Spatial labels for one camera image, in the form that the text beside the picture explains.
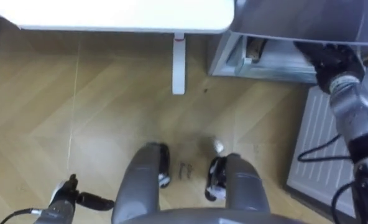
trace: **white table leg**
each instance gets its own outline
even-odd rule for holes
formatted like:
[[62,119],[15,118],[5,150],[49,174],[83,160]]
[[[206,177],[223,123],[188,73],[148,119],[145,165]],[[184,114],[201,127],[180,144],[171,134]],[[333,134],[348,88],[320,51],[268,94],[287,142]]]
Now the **white table leg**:
[[172,92],[174,95],[185,93],[185,36],[174,34]]

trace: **black cable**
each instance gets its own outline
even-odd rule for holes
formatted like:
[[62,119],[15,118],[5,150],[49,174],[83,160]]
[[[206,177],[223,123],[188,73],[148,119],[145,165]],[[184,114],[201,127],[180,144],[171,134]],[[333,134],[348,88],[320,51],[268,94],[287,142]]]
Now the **black cable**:
[[318,158],[310,158],[310,159],[304,159],[305,156],[317,152],[319,150],[322,150],[330,145],[332,145],[335,141],[337,141],[341,137],[340,134],[336,135],[332,139],[330,139],[327,143],[324,143],[320,146],[314,147],[313,149],[307,150],[300,155],[298,155],[297,160],[299,162],[323,162],[323,161],[334,161],[334,160],[348,160],[350,159],[349,156],[328,156],[328,157],[318,157]]
[[331,213],[332,213],[333,221],[335,222],[335,224],[340,224],[338,214],[336,213],[336,206],[338,204],[339,197],[343,194],[343,192],[345,192],[348,188],[350,188],[353,183],[354,181],[344,184],[333,195],[332,202],[331,202]]
[[8,215],[6,218],[4,218],[4,220],[0,224],[5,224],[10,218],[12,218],[14,216],[32,214],[33,210],[36,210],[36,209],[35,208],[27,208],[27,209],[22,209],[22,210],[15,211],[15,212],[11,213],[10,215]]
[[[332,145],[340,137],[341,137],[341,135],[338,134],[335,137],[333,137],[332,139],[330,139],[327,143],[324,143],[320,146],[314,147],[313,149],[310,149],[310,150],[307,150],[307,151],[301,153],[297,157],[297,160],[299,162],[323,162],[323,161],[335,161],[335,160],[348,160],[348,159],[351,159],[349,156],[328,156],[328,157],[318,157],[318,158],[304,159],[305,156],[307,156],[311,153],[320,151],[320,150]],[[331,202],[331,213],[332,213],[333,221],[335,222],[335,224],[340,224],[338,214],[336,213],[336,206],[338,204],[339,197],[341,196],[341,194],[343,192],[345,192],[348,188],[350,188],[353,183],[354,182],[344,184],[333,195],[332,202]]]

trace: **refrigerator door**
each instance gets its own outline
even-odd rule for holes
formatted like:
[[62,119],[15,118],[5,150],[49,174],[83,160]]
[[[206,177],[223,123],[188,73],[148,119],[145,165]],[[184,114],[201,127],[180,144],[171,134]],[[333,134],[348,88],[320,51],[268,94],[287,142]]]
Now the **refrigerator door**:
[[368,0],[237,0],[233,32],[368,45]]

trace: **gray metal panel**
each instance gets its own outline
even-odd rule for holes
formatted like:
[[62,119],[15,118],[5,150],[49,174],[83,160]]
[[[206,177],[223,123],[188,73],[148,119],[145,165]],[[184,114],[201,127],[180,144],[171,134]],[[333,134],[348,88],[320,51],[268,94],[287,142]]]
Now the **gray metal panel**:
[[316,83],[315,69],[292,41],[268,40],[259,60],[246,57],[248,37],[242,37],[227,65],[236,66],[235,75],[289,82]]
[[[363,85],[368,88],[368,70]],[[312,147],[319,146],[337,135],[333,114],[329,108],[329,96],[318,87],[308,92],[299,137],[290,168],[287,184],[294,189],[330,205],[335,191],[353,179],[352,164],[348,161],[327,161],[319,163],[300,163],[297,156]],[[308,157],[348,155],[342,139],[325,150]],[[354,217],[351,191],[345,192],[338,209]]]
[[368,45],[368,0],[237,0],[233,32]]
[[303,222],[267,212],[226,208],[181,208],[143,215],[121,224],[200,223],[200,224],[301,224]]

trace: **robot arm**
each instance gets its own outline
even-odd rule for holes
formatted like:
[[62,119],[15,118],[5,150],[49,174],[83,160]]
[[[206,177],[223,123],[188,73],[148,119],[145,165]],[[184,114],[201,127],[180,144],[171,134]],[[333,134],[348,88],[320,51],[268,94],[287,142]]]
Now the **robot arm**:
[[41,211],[34,224],[72,224],[76,204],[98,211],[113,208],[114,201],[87,192],[79,193],[77,186],[75,174],[57,186],[50,205]]
[[354,164],[351,184],[359,223],[368,223],[368,91],[365,72],[354,51],[345,45],[295,43],[314,65],[318,86],[330,94],[338,133]]

